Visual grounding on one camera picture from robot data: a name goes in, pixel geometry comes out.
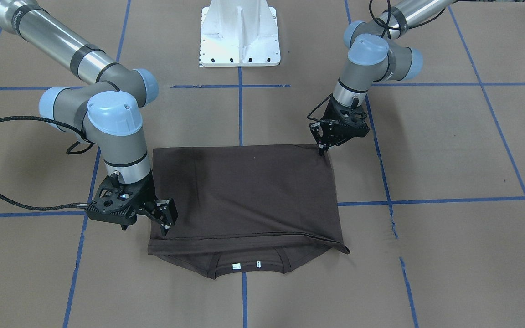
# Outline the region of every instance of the white metal stand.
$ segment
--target white metal stand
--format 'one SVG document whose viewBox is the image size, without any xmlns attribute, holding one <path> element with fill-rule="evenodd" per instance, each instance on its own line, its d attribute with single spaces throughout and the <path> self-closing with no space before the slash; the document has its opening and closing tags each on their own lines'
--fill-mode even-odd
<svg viewBox="0 0 525 328">
<path fill-rule="evenodd" d="M 274 66 L 281 62 L 277 11 L 266 0 L 212 0 L 202 9 L 200 65 Z"/>
</svg>

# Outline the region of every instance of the light blue cap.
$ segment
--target light blue cap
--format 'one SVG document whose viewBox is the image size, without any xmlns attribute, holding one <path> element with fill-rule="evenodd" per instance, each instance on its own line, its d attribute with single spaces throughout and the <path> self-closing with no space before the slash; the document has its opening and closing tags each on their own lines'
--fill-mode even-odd
<svg viewBox="0 0 525 328">
<path fill-rule="evenodd" d="M 143 126 L 137 100 L 125 91 L 104 91 L 88 100 L 88 119 L 100 131 L 132 135 Z"/>
<path fill-rule="evenodd" d="M 362 20 L 354 21 L 354 23 L 351 23 L 350 25 L 348 25 L 348 28 L 345 30 L 344 44 L 345 46 L 348 47 L 348 49 L 350 49 L 350 46 L 352 44 L 352 36 L 354 36 L 354 31 L 356 31 L 356 28 L 358 28 L 358 26 L 363 23 L 365 23 L 365 21 L 362 21 Z"/>
<path fill-rule="evenodd" d="M 348 59 L 356 65 L 375 65 L 388 56 L 389 45 L 379 36 L 363 33 L 358 35 L 352 48 L 348 51 Z"/>
<path fill-rule="evenodd" d="M 402 79 L 404 80 L 410 80 L 413 77 L 416 77 L 422 70 L 422 54 L 419 50 L 410 48 L 412 51 L 412 62 L 410 64 L 410 68 L 408 69 L 407 76 Z"/>
<path fill-rule="evenodd" d="M 157 96 L 159 95 L 159 85 L 157 84 L 157 79 L 151 72 L 144 68 L 133 69 L 133 71 L 137 71 L 145 83 L 145 106 L 157 99 Z"/>
<path fill-rule="evenodd" d="M 40 110 L 40 116 L 42 118 L 49 118 L 50 120 L 54 120 L 54 102 L 56 102 L 56 98 L 58 95 L 60 95 L 60 92 L 64 91 L 65 89 L 68 89 L 67 87 L 52 87 L 40 98 L 40 104 L 38 106 Z M 51 127 L 57 128 L 61 131 L 61 129 L 56 124 L 48 123 Z"/>
</svg>

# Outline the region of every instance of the black cable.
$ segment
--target black cable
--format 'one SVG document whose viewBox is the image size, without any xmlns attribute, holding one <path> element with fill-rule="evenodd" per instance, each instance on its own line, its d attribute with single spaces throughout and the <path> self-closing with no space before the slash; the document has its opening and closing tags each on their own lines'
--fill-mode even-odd
<svg viewBox="0 0 525 328">
<path fill-rule="evenodd" d="M 329 99 L 331 96 L 333 96 L 333 93 L 330 93 L 329 96 L 327 96 L 327 98 L 323 99 L 323 101 L 319 103 L 319 105 L 315 106 L 315 108 L 313 108 L 313 110 L 307 115 L 307 118 L 315 122 L 320 122 L 319 120 L 317 120 L 316 118 L 312 118 L 311 116 L 313 115 L 313 112 L 315 112 L 315 110 L 320 108 L 321 105 L 325 104 L 327 99 Z"/>
<path fill-rule="evenodd" d="M 431 21 L 439 18 L 439 16 L 444 12 L 444 8 L 442 11 L 440 11 L 435 17 L 432 17 L 431 19 L 429 19 L 428 21 L 425 21 L 424 23 L 420 23 L 420 24 L 416 24 L 415 26 L 412 26 L 410 27 L 411 29 L 414 29 L 415 27 L 419 27 L 419 26 L 423 26 L 425 24 L 428 24 L 428 23 L 431 23 Z"/>
<path fill-rule="evenodd" d="M 92 143 L 90 143 L 88 145 L 88 147 L 86 147 L 85 149 L 82 149 L 81 151 L 75 151 L 73 152 L 72 150 L 74 148 L 76 148 L 78 145 L 80 145 L 81 142 L 80 141 L 76 141 L 75 143 L 73 143 L 70 147 L 68 147 L 68 149 L 66 149 L 66 155 L 80 155 L 80 154 L 83 154 L 87 151 L 90 150 L 90 148 L 92 148 L 94 145 Z"/>
<path fill-rule="evenodd" d="M 384 23 L 383 20 L 381 20 L 379 17 L 376 17 L 374 15 L 374 12 L 371 8 L 372 6 L 372 3 L 374 2 L 374 0 L 370 0 L 369 4 L 368 4 L 368 11 L 370 12 L 370 16 L 371 18 L 373 19 L 373 21 L 375 21 L 375 23 L 380 26 L 380 27 L 383 27 L 384 28 L 384 31 L 382 31 L 382 34 L 381 34 L 381 37 L 384 37 L 384 35 L 386 33 L 388 33 L 388 37 L 390 37 L 390 31 L 389 30 L 396 30 L 396 31 L 400 31 L 400 27 L 392 27 L 390 26 L 390 17 L 392 16 L 391 14 L 391 6 L 390 6 L 390 0 L 386 0 L 387 4 L 388 4 L 388 19 L 386 20 L 386 23 Z M 439 16 L 444 12 L 444 8 L 443 10 L 441 10 L 435 17 L 429 19 L 428 21 L 425 21 L 423 23 L 419 23 L 417 25 L 414 25 L 414 26 L 409 26 L 408 28 L 409 29 L 414 29 L 415 27 L 421 27 L 425 24 L 428 24 L 428 23 L 431 23 L 431 21 L 439 18 Z"/>
<path fill-rule="evenodd" d="M 64 127 L 64 128 L 71 129 L 72 131 L 76 132 L 82 139 L 86 139 L 86 135 L 81 130 L 79 130 L 79 129 L 71 126 L 71 125 L 68 125 L 68 124 L 65 124 L 63 122 L 60 122 L 60 121 L 50 120 L 49 118 L 39 118 L 38 116 L 8 116 L 6 118 L 0 118 L 0 123 L 1 122 L 6 122 L 6 121 L 18 121 L 18 120 L 42 121 L 42 122 L 46 122 L 46 123 L 56 124 L 56 125 Z M 18 203 L 17 201 L 14 201 L 12 199 L 9 199 L 8 197 L 2 195 L 1 193 L 0 193 L 0 199 L 8 202 L 9 204 L 15 205 L 17 207 L 25 208 L 26 210 L 42 210 L 42 211 L 44 211 L 44 210 L 60 210 L 62 208 L 86 208 L 88 206 L 87 203 L 69 203 L 69 204 L 64 204 L 64 205 L 59 205 L 59 206 L 52 206 L 52 207 L 29 206 L 29 205 L 25 205 L 25 204 L 22 204 L 22 203 Z"/>
</svg>

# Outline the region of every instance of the cardboard surface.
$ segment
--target cardboard surface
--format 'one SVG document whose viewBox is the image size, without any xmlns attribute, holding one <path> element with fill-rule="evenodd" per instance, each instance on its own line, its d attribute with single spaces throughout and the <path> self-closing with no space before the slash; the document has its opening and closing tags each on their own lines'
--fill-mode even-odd
<svg viewBox="0 0 525 328">
<path fill-rule="evenodd" d="M 348 18 L 368 21 L 368 2 L 270 0 L 283 62 L 244 69 L 198 67 L 207 0 L 40 4 L 154 73 L 160 96 L 141 110 L 151 152 L 312 142 L 305 116 L 333 91 Z M 373 86 L 370 134 L 329 151 L 350 255 L 211 281 L 147 255 L 145 218 L 123 232 L 0 200 L 0 327 L 525 327 L 525 3 L 459 2 L 398 43 L 421 51 L 422 73 Z M 56 85 L 83 83 L 2 32 L 0 117 L 37 115 Z M 85 201 L 106 172 L 96 151 L 64 155 L 73 141 L 1 124 L 0 191 Z"/>
</svg>

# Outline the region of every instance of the robotic arm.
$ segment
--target robotic arm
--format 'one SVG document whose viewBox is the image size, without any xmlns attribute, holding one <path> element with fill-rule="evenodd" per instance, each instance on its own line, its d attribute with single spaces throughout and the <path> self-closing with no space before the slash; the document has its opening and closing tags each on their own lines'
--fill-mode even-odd
<svg viewBox="0 0 525 328">
<path fill-rule="evenodd" d="M 373 21 L 354 21 L 344 32 L 349 48 L 344 69 L 334 91 L 324 102 L 327 108 L 320 120 L 309 124 L 323 155 L 330 147 L 339 146 L 352 137 L 365 137 L 370 131 L 362 102 L 374 82 L 402 81 L 416 77 L 422 68 L 419 50 L 404 48 L 392 41 L 425 19 L 442 11 L 454 0 L 404 0 L 392 6 Z"/>
<path fill-rule="evenodd" d="M 124 230 L 142 214 L 158 222 L 165 235 L 175 223 L 177 210 L 173 199 L 159 200 L 155 195 L 139 112 L 157 98 L 155 77 L 146 69 L 125 68 L 35 0 L 0 0 L 0 27 L 21 36 L 89 84 L 81 89 L 53 87 L 39 106 L 42 117 L 76 127 L 82 132 L 77 133 L 79 142 L 98 144 L 102 151 L 108 175 L 92 202 L 81 204 L 89 218 L 120 224 Z"/>
</svg>

